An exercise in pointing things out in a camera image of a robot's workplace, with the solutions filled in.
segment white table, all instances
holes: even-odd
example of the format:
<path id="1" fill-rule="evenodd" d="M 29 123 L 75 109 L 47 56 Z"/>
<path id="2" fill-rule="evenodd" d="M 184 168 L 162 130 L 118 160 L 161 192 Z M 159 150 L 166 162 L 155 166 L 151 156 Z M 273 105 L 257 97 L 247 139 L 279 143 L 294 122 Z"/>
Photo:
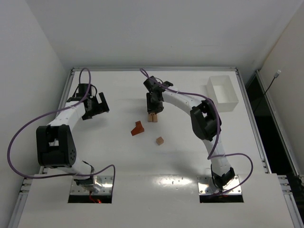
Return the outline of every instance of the white table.
<path id="1" fill-rule="evenodd" d="M 77 155 L 96 170 L 116 166 L 112 204 L 67 203 L 71 177 L 33 180 L 18 227 L 294 227 L 277 176 L 265 173 L 236 71 L 148 72 L 181 91 L 203 94 L 210 76 L 230 76 L 239 103 L 233 112 L 220 113 L 221 137 L 226 153 L 245 153 L 254 163 L 253 175 L 242 186 L 244 203 L 200 203 L 197 176 L 210 174 L 210 161 L 192 131 L 190 117 L 164 103 L 158 122 L 147 122 L 146 78 L 138 70 L 97 70 L 92 71 L 92 84 L 104 92 L 110 112 L 79 121 L 72 134 Z M 78 84 L 79 71 L 72 75 L 63 101 Z M 84 73 L 82 82 L 86 81 Z M 131 136 L 139 120 L 145 132 Z M 161 146 L 155 143 L 159 136 L 164 139 Z M 241 156 L 228 159 L 243 180 L 250 171 L 249 161 Z M 104 175 L 112 175 L 112 170 Z M 158 181 L 168 175 L 182 176 L 187 184 Z"/>

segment robotic arm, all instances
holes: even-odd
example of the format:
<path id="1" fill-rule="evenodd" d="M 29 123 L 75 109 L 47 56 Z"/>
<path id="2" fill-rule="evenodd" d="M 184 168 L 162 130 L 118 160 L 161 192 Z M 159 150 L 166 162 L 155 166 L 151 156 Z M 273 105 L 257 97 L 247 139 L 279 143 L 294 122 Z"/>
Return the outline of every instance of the robotic arm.
<path id="1" fill-rule="evenodd" d="M 167 91 L 150 79 L 147 79 L 143 84 L 149 91 L 146 95 L 148 113 L 157 114 L 161 112 L 163 110 L 163 101 L 171 103 L 185 111 L 191 117 L 192 129 L 195 135 L 203 141 L 208 154 L 210 154 L 215 143 L 213 139 L 215 139 L 217 134 L 217 123 L 215 112 L 209 101 L 200 101 L 191 96 Z M 162 85 L 165 87 L 173 86 L 173 84 L 168 81 Z M 211 172 L 214 184 L 222 190 L 223 186 L 234 178 L 235 173 L 227 157 L 224 157 L 225 151 L 221 139 L 219 139 L 213 155 L 222 155 L 222 157 L 211 158 Z"/>
<path id="2" fill-rule="evenodd" d="M 66 107 L 75 105 L 85 95 L 88 84 L 79 84 L 78 93 L 74 93 L 66 103 Z M 62 111 L 55 120 L 36 130 L 38 162 L 41 166 L 51 169 L 58 168 L 67 173 L 91 174 L 94 168 L 80 160 L 72 137 L 72 130 L 78 120 L 92 119 L 92 116 L 109 112 L 109 107 L 103 93 L 99 93 L 101 103 L 96 95 L 92 95 L 92 86 L 86 99 L 77 106 Z M 74 180 L 88 191 L 94 192 L 98 188 L 97 177 L 79 177 Z"/>

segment gray wall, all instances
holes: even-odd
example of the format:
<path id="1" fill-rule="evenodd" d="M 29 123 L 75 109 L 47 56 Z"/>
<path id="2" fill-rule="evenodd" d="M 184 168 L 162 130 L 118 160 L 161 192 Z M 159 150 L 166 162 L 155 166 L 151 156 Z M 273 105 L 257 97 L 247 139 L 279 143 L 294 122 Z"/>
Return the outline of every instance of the gray wall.
<path id="1" fill-rule="evenodd" d="M 26 0 L 64 66 L 237 66 L 245 81 L 303 0 Z"/>
<path id="2" fill-rule="evenodd" d="M 282 73 L 268 91 L 286 130 L 300 171 L 304 173 L 304 3 L 281 35 L 261 70 L 268 86 L 274 73 Z"/>
<path id="3" fill-rule="evenodd" d="M 0 227 L 6 228 L 23 180 L 7 164 L 8 144 L 27 121 L 57 108 L 67 73 L 24 0 L 1 1 L 0 31 Z M 35 130 L 50 119 L 17 138 L 12 161 L 20 171 L 38 171 Z"/>

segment white wall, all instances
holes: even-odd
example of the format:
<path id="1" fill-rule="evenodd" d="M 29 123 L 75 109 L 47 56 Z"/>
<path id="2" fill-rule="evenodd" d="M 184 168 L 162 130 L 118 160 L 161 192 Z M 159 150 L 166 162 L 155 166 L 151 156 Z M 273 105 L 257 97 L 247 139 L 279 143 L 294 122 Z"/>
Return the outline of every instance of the white wall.
<path id="1" fill-rule="evenodd" d="M 261 67 L 303 0 L 26 0 L 64 66 Z"/>
<path id="2" fill-rule="evenodd" d="M 261 69 L 265 85 L 282 73 L 269 89 L 277 113 L 304 173 L 304 3 L 281 35 Z"/>
<path id="3" fill-rule="evenodd" d="M 24 0 L 2 0 L 0 7 L 0 228 L 6 228 L 22 184 L 10 170 L 6 151 L 27 121 L 57 108 L 67 73 Z M 12 148 L 14 165 L 27 174 L 38 170 L 33 124 Z"/>

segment metal mounting plate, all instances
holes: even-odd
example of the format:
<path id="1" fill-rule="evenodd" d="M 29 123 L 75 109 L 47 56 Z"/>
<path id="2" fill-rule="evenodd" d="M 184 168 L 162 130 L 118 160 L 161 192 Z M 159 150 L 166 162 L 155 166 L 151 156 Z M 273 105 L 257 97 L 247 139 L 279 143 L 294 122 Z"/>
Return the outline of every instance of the metal mounting plate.
<path id="1" fill-rule="evenodd" d="M 235 176 L 224 188 L 223 191 L 229 190 L 239 184 L 238 176 Z M 199 176 L 199 195 L 212 195 L 218 192 L 218 189 L 213 185 L 211 176 Z M 236 187 L 230 192 L 224 193 L 224 195 L 242 195 L 241 186 Z"/>
<path id="2" fill-rule="evenodd" d="M 113 176 L 97 176 L 101 179 L 102 188 L 98 193 L 92 193 L 92 196 L 110 196 L 112 185 L 113 185 Z M 85 190 L 83 187 L 76 185 L 74 179 L 72 180 L 70 195 L 73 196 L 88 196 L 89 191 Z"/>

